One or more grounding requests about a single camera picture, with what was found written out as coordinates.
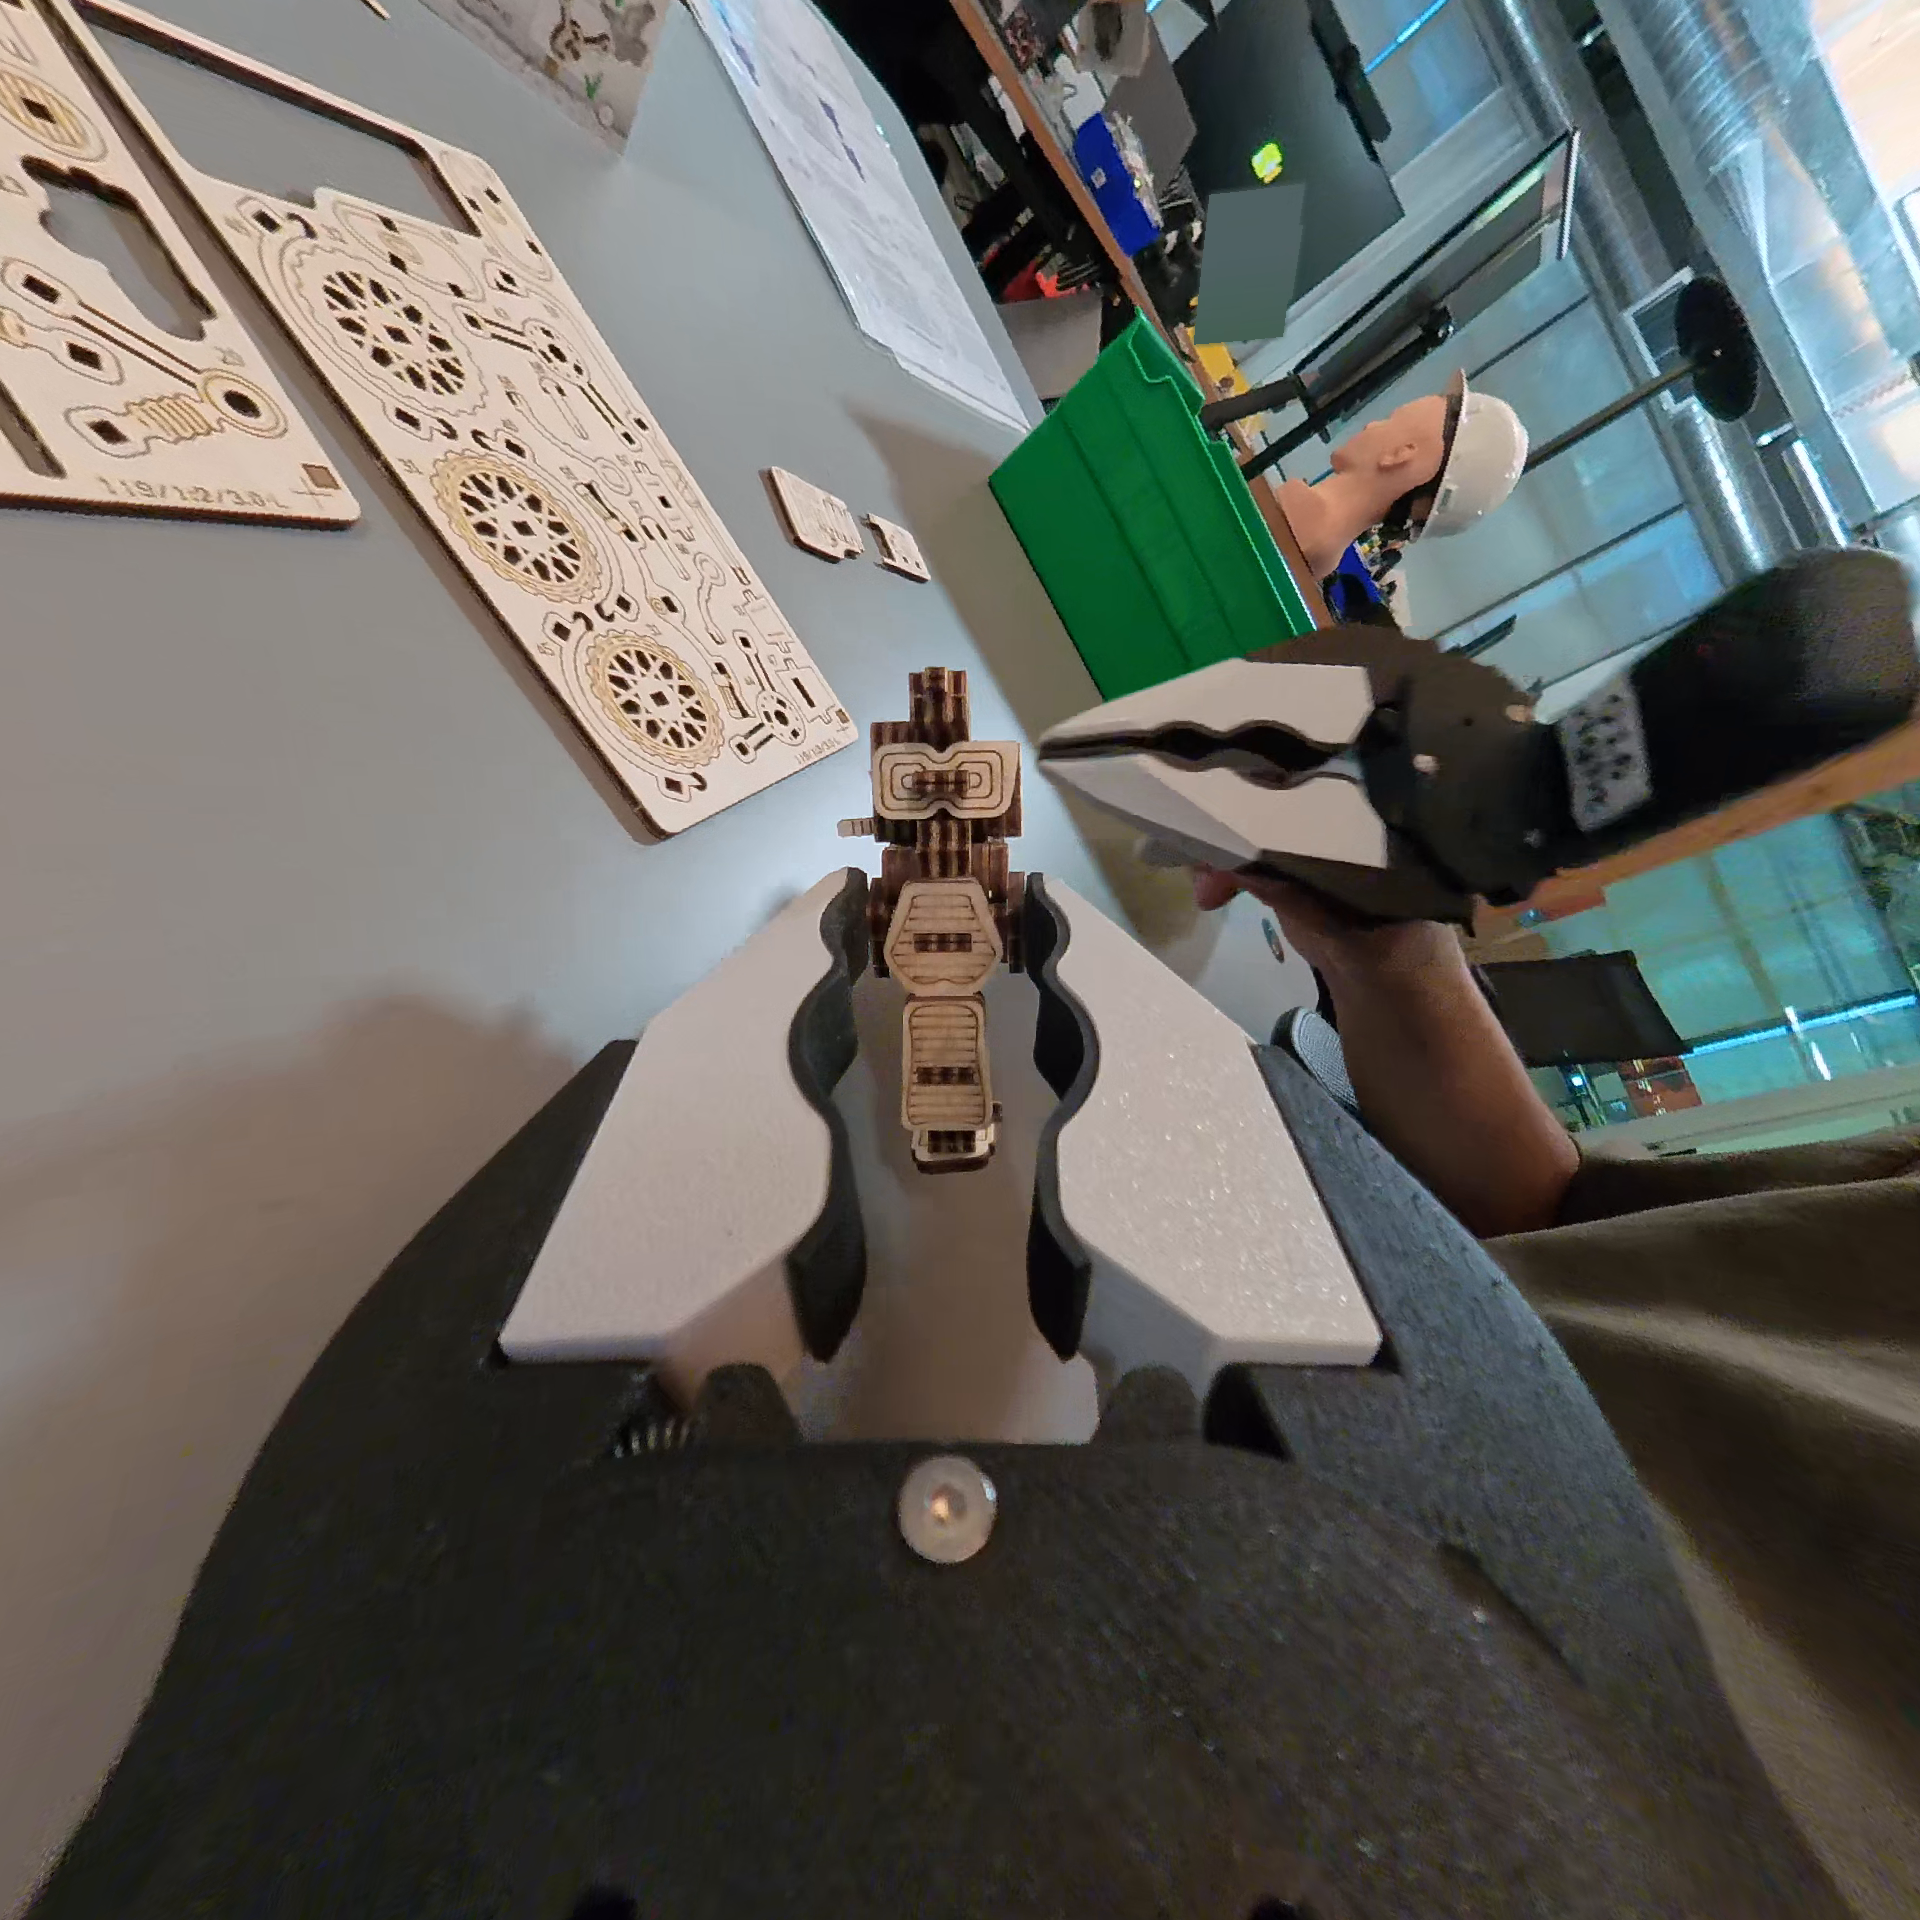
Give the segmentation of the person's olive clothing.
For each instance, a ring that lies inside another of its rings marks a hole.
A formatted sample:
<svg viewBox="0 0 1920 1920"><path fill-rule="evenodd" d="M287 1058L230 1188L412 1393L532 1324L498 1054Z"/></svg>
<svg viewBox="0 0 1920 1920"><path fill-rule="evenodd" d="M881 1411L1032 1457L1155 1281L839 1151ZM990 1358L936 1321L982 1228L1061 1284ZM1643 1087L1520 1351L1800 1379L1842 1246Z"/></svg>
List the person's olive clothing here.
<svg viewBox="0 0 1920 1920"><path fill-rule="evenodd" d="M1779 1800L1918 1914L1916 1129L1587 1157L1485 1240L1629 1454Z"/></svg>

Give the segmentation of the green plastic bin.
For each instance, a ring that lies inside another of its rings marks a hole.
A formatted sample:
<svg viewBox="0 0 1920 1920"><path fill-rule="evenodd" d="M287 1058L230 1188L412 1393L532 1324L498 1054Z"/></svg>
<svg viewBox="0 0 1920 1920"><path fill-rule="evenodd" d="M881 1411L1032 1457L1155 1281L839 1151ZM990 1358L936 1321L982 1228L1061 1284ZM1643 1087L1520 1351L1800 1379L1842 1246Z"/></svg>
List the green plastic bin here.
<svg viewBox="0 0 1920 1920"><path fill-rule="evenodd" d="M1117 700L1317 628L1203 391L1138 316L990 474L1082 659Z"/></svg>

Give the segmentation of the silver ventilation duct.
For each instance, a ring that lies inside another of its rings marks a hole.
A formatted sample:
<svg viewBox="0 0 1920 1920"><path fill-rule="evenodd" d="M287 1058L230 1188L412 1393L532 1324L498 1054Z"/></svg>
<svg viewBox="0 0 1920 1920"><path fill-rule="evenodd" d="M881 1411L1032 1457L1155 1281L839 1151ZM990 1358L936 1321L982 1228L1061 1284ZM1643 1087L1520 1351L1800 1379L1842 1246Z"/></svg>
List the silver ventilation duct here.
<svg viewBox="0 0 1920 1920"><path fill-rule="evenodd" d="M1597 9L1844 529L1916 568L1916 252L1813 5Z"/></svg>

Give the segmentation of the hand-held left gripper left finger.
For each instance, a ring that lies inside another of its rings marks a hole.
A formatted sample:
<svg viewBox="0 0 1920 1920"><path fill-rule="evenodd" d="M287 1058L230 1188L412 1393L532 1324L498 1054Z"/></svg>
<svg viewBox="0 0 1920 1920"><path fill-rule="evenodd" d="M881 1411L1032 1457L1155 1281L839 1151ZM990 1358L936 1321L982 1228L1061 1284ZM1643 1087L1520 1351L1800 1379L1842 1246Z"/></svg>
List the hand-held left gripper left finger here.
<svg viewBox="0 0 1920 1920"><path fill-rule="evenodd" d="M679 1403L715 1368L829 1361L864 1294L852 1146L864 874L829 874L635 1045L498 1330L515 1363L650 1365Z"/></svg>

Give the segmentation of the person's right forearm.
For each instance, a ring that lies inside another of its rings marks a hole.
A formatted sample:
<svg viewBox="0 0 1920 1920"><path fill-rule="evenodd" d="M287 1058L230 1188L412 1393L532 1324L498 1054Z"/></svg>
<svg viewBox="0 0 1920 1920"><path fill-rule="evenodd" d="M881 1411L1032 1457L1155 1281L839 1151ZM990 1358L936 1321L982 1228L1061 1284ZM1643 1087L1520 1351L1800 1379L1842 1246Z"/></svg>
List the person's right forearm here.
<svg viewBox="0 0 1920 1920"><path fill-rule="evenodd" d="M1364 1122L1463 1228L1498 1237L1554 1226L1580 1151L1503 1030L1414 1045L1342 1038L1342 1053Z"/></svg>

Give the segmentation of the wooden puzzle sheet notched corner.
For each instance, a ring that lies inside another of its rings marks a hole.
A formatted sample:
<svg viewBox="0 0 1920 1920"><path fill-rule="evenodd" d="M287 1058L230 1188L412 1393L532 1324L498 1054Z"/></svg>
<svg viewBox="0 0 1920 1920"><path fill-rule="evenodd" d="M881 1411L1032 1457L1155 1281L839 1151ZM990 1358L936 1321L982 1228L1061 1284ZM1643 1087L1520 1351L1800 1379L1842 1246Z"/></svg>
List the wooden puzzle sheet notched corner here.
<svg viewBox="0 0 1920 1920"><path fill-rule="evenodd" d="M135 5L52 15L646 831L698 826L858 740L488 159ZM456 222L206 173L95 20L393 146Z"/></svg>

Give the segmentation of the person's right hand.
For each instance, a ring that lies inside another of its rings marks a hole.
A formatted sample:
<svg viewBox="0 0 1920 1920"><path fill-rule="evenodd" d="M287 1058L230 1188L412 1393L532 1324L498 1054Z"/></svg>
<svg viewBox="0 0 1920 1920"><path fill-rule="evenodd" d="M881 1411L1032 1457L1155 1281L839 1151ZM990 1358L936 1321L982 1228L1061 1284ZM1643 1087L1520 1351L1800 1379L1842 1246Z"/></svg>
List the person's right hand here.
<svg viewBox="0 0 1920 1920"><path fill-rule="evenodd" d="M1468 967L1453 928L1378 921L1323 900L1295 880L1193 873L1201 909L1245 896L1270 909L1284 939L1326 989L1331 1025L1344 1039L1387 1045L1498 1038L1498 1023Z"/></svg>

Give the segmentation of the black monitor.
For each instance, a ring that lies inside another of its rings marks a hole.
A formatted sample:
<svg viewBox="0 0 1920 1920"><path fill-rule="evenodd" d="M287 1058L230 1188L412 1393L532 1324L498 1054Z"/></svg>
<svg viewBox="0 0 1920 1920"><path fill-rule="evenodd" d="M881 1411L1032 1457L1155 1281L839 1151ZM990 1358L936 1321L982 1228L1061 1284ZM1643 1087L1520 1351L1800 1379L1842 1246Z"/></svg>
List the black monitor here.
<svg viewBox="0 0 1920 1920"><path fill-rule="evenodd" d="M1218 5L1170 70L1191 132L1181 221L1150 257L1160 320L1199 344L1278 339L1401 221L1391 122L1336 5Z"/></svg>

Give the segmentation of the illustrated instruction booklet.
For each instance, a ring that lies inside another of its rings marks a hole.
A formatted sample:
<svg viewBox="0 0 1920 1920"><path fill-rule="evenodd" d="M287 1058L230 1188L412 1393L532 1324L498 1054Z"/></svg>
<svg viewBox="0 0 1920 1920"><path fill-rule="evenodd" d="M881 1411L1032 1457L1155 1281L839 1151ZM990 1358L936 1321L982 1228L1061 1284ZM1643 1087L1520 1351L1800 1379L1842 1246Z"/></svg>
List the illustrated instruction booklet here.
<svg viewBox="0 0 1920 1920"><path fill-rule="evenodd" d="M614 152L625 151L673 2L426 2Z"/></svg>

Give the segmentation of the grey desk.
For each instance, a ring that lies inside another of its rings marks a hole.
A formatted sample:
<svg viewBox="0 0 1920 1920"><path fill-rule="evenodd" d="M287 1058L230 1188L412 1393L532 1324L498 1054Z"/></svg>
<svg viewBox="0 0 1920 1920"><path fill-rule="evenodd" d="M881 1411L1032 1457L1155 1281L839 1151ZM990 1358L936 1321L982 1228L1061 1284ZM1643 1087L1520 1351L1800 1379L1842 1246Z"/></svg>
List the grey desk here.
<svg viewBox="0 0 1920 1920"><path fill-rule="evenodd" d="M421 5L152 5L485 154L859 727L1094 685L990 497L1012 443L874 347L703 28L614 152ZM382 1271L606 1042L842 860L844 752L650 845L230 271L364 517L6 513L6 1914L87 1811L229 1504ZM787 540L762 469L864 555ZM877 564L908 525L929 583Z"/></svg>

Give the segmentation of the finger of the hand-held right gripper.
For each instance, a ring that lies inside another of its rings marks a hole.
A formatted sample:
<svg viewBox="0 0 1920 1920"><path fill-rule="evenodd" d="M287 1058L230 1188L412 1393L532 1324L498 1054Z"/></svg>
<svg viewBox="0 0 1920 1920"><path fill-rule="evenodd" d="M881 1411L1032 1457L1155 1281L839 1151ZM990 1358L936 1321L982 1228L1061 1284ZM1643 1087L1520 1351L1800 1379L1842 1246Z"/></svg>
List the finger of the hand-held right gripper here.
<svg viewBox="0 0 1920 1920"><path fill-rule="evenodd" d="M1051 727L1041 735L1041 756L1326 762L1353 747L1372 717L1373 685L1364 667L1225 659Z"/></svg>
<svg viewBox="0 0 1920 1920"><path fill-rule="evenodd" d="M1233 766L1160 756L1044 756L1041 771L1143 835L1215 866L1310 857L1383 873L1388 830L1362 781L1260 781Z"/></svg>

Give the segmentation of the wooden puzzle sheet with gears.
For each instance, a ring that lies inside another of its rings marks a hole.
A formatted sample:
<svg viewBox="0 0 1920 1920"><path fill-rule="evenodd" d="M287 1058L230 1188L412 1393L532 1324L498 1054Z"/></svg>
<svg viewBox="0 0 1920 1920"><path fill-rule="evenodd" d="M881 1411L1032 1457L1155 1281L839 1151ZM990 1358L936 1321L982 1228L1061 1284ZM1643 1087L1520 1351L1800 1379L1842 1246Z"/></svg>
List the wooden puzzle sheet with gears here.
<svg viewBox="0 0 1920 1920"><path fill-rule="evenodd" d="M342 529L359 504L51 5L2 8L6 504ZM56 189L119 208L183 282L149 316L56 231Z"/></svg>

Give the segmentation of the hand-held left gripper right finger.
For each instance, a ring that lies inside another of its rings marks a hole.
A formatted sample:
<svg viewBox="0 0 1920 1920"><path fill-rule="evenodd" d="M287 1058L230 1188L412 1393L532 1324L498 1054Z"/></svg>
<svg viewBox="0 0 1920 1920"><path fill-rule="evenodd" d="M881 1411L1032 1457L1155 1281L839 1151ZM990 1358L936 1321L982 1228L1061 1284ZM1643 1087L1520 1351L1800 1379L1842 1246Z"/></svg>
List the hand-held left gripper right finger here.
<svg viewBox="0 0 1920 1920"><path fill-rule="evenodd" d="M1250 1038L1055 880L1022 890L1055 1093L1028 1230L1031 1315L1097 1380L1376 1361L1381 1329Z"/></svg>

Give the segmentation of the wooden handrail beam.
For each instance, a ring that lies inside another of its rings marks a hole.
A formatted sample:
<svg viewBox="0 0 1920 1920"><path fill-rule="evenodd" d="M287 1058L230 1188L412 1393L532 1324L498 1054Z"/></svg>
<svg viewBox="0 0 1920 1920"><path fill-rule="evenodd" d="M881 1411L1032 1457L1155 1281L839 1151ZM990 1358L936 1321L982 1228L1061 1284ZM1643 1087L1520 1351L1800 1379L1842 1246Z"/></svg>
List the wooden handrail beam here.
<svg viewBox="0 0 1920 1920"><path fill-rule="evenodd" d="M1869 799L1912 779L1918 779L1918 718L1907 718L1905 727L1867 747L1659 831L1636 847L1564 870L1545 880L1522 904L1485 904L1476 911L1475 933L1485 939L1503 939L1517 930L1592 909L1610 888L1625 880L1690 857L1708 857L1727 845Z"/></svg>

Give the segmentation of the mannequin head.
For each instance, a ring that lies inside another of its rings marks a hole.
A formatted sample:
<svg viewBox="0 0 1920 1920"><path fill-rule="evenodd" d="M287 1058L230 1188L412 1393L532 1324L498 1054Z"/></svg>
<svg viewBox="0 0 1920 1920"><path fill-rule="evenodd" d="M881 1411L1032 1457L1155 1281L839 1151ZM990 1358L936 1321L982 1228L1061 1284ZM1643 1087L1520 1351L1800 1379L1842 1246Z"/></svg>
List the mannequin head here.
<svg viewBox="0 0 1920 1920"><path fill-rule="evenodd" d="M1442 474L1446 455L1448 395L1419 395L1336 443L1322 482L1282 482L1275 498L1308 577L1331 577L1348 545Z"/></svg>

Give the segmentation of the white instruction sheet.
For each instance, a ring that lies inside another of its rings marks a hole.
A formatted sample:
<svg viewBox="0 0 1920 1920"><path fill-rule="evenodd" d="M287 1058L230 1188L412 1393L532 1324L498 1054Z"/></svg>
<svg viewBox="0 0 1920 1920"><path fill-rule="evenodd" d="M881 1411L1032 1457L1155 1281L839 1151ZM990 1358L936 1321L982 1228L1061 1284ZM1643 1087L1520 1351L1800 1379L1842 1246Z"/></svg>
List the white instruction sheet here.
<svg viewBox="0 0 1920 1920"><path fill-rule="evenodd" d="M858 329L911 376L1028 429L839 40L807 2L693 2Z"/></svg>

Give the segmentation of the black disc on rod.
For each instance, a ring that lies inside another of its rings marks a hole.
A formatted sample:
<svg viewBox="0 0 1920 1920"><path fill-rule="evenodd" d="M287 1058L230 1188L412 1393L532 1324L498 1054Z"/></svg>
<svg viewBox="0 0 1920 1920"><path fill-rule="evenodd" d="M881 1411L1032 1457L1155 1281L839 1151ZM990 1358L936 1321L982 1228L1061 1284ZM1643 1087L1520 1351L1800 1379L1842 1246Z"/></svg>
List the black disc on rod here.
<svg viewBox="0 0 1920 1920"><path fill-rule="evenodd" d="M1745 419L1759 395L1763 354L1735 292L1713 275L1693 275L1674 302L1676 364L1651 380L1620 393L1597 413L1577 421L1570 431L1532 445L1525 474L1551 464L1581 441L1606 431L1621 415L1649 405L1656 395L1679 385L1693 389L1698 405L1718 421Z"/></svg>

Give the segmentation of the wooden puzzle model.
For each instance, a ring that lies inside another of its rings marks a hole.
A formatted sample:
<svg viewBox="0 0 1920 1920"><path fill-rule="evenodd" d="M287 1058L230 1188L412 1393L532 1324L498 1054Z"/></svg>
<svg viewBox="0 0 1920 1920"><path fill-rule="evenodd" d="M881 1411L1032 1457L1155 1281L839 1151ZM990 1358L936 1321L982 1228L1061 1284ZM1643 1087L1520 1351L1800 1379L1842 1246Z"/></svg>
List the wooden puzzle model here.
<svg viewBox="0 0 1920 1920"><path fill-rule="evenodd" d="M918 1170L986 1167L1001 1121L986 989L1022 969L1020 747L975 736L966 672L928 667L908 715L872 725L871 777L872 962L904 998L901 1126Z"/></svg>

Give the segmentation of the small wooden puzzle piece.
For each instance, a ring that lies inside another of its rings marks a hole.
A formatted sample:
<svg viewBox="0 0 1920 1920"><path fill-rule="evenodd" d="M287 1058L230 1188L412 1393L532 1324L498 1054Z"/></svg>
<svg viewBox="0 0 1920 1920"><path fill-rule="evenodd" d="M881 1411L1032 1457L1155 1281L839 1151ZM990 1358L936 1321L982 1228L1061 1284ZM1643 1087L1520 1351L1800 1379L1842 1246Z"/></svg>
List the small wooden puzzle piece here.
<svg viewBox="0 0 1920 1920"><path fill-rule="evenodd" d="M864 534L839 497L782 465L767 465L759 475L787 540L829 564L864 555Z"/></svg>

